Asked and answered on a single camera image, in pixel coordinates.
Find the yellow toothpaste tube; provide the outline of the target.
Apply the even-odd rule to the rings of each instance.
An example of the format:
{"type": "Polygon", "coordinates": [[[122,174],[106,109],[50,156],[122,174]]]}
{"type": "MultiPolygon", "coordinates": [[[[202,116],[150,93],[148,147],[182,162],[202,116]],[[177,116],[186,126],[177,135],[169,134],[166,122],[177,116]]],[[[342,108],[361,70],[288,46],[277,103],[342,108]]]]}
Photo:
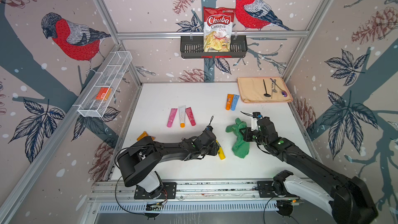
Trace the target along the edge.
{"type": "Polygon", "coordinates": [[[218,147],[219,147],[219,149],[218,149],[218,156],[219,156],[219,158],[220,158],[221,160],[224,160],[224,159],[226,158],[226,156],[225,156],[225,154],[224,154],[224,152],[223,152],[223,149],[222,149],[222,147],[221,147],[221,145],[219,144],[218,141],[216,141],[216,143],[217,143],[217,145],[218,145],[218,147]]]}

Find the green cleaning cloth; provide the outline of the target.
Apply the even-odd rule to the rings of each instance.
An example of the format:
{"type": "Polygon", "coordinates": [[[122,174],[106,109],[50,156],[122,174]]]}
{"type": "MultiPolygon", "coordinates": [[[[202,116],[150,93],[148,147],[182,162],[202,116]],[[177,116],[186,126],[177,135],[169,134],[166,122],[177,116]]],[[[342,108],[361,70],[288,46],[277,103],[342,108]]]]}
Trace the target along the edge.
{"type": "Polygon", "coordinates": [[[250,150],[250,144],[244,140],[244,135],[247,128],[247,123],[245,121],[241,121],[239,118],[235,119],[235,123],[233,125],[229,125],[226,127],[226,133],[233,133],[236,136],[236,142],[232,146],[232,151],[235,156],[244,159],[250,150]]]}

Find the red pink toothpaste tube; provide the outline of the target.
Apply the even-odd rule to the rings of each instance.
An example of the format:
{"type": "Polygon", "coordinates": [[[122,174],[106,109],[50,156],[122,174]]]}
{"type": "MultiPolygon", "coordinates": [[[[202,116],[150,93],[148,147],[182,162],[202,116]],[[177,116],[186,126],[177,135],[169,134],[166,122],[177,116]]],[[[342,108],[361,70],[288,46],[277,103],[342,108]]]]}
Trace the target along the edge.
{"type": "Polygon", "coordinates": [[[195,122],[195,118],[194,118],[194,115],[193,115],[193,112],[192,112],[192,108],[190,108],[190,107],[186,108],[186,114],[188,116],[188,119],[189,119],[191,125],[195,126],[196,122],[195,122]]]}

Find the white toothpaste tube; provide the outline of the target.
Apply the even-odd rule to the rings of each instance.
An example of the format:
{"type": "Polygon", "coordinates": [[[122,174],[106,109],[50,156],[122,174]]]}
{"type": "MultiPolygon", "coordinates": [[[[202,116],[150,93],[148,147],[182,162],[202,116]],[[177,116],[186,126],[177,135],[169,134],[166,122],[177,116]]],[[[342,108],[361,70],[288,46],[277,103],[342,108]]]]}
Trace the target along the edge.
{"type": "Polygon", "coordinates": [[[179,113],[180,127],[184,128],[185,127],[185,119],[186,119],[186,106],[185,105],[179,106],[178,113],[179,113]]]}

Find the magenta toothpaste tube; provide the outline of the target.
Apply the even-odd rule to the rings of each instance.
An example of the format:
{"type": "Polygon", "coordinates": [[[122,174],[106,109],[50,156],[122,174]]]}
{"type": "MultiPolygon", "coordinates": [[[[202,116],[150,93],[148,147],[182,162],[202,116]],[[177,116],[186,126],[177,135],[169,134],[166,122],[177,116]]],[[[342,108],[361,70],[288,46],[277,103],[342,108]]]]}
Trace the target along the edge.
{"type": "Polygon", "coordinates": [[[169,114],[169,118],[167,121],[167,127],[171,128],[175,119],[175,116],[177,114],[178,109],[177,108],[172,108],[169,114]]]}

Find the orange toothpaste tube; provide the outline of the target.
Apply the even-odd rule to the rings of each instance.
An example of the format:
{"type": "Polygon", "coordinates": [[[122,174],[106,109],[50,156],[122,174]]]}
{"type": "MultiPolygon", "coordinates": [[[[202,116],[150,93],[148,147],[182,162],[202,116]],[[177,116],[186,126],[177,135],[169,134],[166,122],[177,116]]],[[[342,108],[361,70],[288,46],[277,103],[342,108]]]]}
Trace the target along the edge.
{"type": "Polygon", "coordinates": [[[226,102],[226,110],[229,111],[231,109],[231,105],[234,99],[234,94],[227,95],[227,102],[226,102]]]}

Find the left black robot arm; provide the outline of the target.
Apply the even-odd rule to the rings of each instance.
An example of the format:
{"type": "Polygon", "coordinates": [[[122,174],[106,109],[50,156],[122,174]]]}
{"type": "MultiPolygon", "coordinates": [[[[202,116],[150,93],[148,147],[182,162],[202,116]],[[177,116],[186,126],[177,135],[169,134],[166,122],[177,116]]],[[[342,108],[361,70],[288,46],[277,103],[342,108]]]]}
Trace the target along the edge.
{"type": "Polygon", "coordinates": [[[161,186],[158,176],[157,184],[145,182],[145,178],[162,162],[180,160],[202,160],[205,156],[217,156],[220,146],[212,128],[206,128],[201,135],[183,138],[177,143],[161,143],[146,136],[116,156],[116,164],[121,172],[124,185],[140,185],[148,193],[161,186]]]}

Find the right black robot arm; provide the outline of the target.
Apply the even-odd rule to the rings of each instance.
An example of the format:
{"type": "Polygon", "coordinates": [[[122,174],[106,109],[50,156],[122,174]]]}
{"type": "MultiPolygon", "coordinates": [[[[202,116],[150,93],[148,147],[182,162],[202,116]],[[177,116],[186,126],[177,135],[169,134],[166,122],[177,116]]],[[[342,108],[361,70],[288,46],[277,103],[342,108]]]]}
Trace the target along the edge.
{"type": "Polygon", "coordinates": [[[245,142],[255,142],[265,153],[298,169],[312,182],[283,170],[273,178],[277,196],[295,195],[330,214],[338,224],[370,224],[378,210],[366,183],[358,177],[340,174],[303,152],[292,141],[281,138],[268,117],[255,112],[257,128],[240,128],[245,142]]]}

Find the blue toothpaste tube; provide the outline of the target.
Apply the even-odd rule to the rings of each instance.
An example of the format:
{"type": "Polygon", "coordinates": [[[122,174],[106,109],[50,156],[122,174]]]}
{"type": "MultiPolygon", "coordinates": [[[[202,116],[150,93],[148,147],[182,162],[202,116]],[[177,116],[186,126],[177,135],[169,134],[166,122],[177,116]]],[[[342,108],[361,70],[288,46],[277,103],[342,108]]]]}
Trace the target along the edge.
{"type": "Polygon", "coordinates": [[[238,103],[238,100],[239,100],[239,95],[235,94],[233,96],[233,100],[232,100],[232,103],[231,103],[231,108],[230,108],[231,111],[235,111],[237,103],[238,103]]]}

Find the black spoon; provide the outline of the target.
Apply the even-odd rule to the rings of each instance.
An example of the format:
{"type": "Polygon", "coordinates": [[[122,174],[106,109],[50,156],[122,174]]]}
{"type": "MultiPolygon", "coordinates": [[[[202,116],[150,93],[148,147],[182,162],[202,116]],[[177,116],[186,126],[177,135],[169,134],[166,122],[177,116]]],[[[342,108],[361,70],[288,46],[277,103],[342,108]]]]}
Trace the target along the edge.
{"type": "Polygon", "coordinates": [[[267,97],[267,98],[271,98],[272,95],[270,93],[268,93],[267,85],[266,85],[265,80],[263,80],[263,86],[264,86],[264,90],[265,90],[264,96],[267,97]]]}

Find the iridescent purple spoon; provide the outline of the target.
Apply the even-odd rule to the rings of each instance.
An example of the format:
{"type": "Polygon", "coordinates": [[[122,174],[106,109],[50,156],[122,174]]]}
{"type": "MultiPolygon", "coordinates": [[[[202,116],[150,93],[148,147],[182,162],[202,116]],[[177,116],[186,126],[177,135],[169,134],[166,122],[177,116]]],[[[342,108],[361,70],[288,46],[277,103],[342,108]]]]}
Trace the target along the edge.
{"type": "Polygon", "coordinates": [[[275,79],[271,78],[271,81],[274,83],[274,85],[280,90],[280,93],[282,94],[283,97],[287,97],[288,94],[285,90],[283,90],[277,83],[275,79]]]}

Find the orange snack packet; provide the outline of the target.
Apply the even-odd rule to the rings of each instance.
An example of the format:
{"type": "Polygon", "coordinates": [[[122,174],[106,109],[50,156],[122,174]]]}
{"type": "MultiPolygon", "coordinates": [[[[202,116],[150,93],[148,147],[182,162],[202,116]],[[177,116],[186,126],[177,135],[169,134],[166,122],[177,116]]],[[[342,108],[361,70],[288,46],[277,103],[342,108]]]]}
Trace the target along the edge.
{"type": "Polygon", "coordinates": [[[145,138],[145,137],[151,137],[151,139],[154,141],[155,137],[154,136],[150,136],[146,131],[144,131],[138,138],[137,141],[140,141],[141,139],[145,138]]]}

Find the orange packet in shelf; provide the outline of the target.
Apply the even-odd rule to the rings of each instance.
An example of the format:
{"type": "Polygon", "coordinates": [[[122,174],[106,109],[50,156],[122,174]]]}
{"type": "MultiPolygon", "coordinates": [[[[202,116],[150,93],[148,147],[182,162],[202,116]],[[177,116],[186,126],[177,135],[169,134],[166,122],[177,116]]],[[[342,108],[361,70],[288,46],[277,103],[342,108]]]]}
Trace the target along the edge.
{"type": "Polygon", "coordinates": [[[109,98],[109,96],[111,95],[111,93],[112,93],[112,88],[109,88],[109,87],[101,87],[100,89],[99,89],[99,91],[98,91],[98,93],[97,93],[97,95],[96,95],[96,97],[95,97],[95,99],[96,100],[99,100],[99,101],[107,101],[108,100],[108,98],[109,98]]]}

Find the Chuba cassava chips bag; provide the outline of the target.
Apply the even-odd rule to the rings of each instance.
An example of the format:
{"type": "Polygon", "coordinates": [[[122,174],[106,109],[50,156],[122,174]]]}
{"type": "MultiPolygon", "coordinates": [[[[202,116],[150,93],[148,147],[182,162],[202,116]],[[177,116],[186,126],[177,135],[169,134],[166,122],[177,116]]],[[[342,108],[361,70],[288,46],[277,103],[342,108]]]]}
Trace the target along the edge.
{"type": "Polygon", "coordinates": [[[204,51],[229,52],[235,9],[204,7],[203,14],[204,51]]]}

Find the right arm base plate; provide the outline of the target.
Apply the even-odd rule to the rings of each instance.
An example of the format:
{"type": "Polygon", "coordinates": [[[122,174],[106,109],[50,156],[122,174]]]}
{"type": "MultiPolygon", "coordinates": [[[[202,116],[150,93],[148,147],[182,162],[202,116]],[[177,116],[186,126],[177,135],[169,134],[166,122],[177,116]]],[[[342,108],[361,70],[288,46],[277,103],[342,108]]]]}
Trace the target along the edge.
{"type": "Polygon", "coordinates": [[[283,183],[275,182],[272,180],[257,181],[257,190],[260,198],[289,198],[298,199],[298,196],[292,195],[287,192],[283,183]]]}

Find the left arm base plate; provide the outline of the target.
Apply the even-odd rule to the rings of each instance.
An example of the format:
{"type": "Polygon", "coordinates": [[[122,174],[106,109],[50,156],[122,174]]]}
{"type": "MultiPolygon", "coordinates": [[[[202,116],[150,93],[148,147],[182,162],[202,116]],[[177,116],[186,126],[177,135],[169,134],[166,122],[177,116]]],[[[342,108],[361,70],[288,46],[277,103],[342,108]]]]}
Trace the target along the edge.
{"type": "Polygon", "coordinates": [[[135,200],[165,200],[175,199],[176,197],[176,182],[162,183],[158,188],[152,192],[147,192],[143,187],[137,185],[135,190],[135,200]]]}

